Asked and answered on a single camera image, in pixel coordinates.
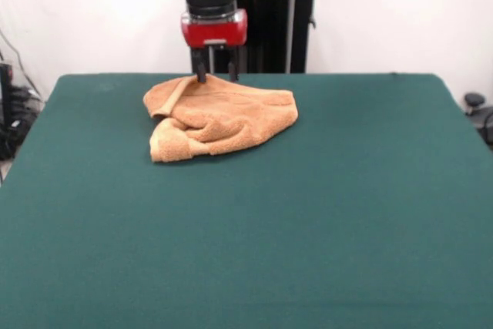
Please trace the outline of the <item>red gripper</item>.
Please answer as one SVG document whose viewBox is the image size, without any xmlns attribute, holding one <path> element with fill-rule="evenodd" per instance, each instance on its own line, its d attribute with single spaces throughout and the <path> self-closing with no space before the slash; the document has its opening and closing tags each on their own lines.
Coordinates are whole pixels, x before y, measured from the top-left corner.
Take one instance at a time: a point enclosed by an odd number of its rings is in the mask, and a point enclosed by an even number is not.
<svg viewBox="0 0 493 329">
<path fill-rule="evenodd" d="M 240 74 L 240 48 L 247 40 L 247 12 L 239 8 L 219 18 L 197 18 L 185 12 L 181 17 L 181 30 L 187 45 L 192 49 L 192 67 L 197 81 L 206 82 L 206 65 L 203 50 L 208 46 L 227 46 L 230 49 L 228 73 L 231 82 Z"/>
</svg>

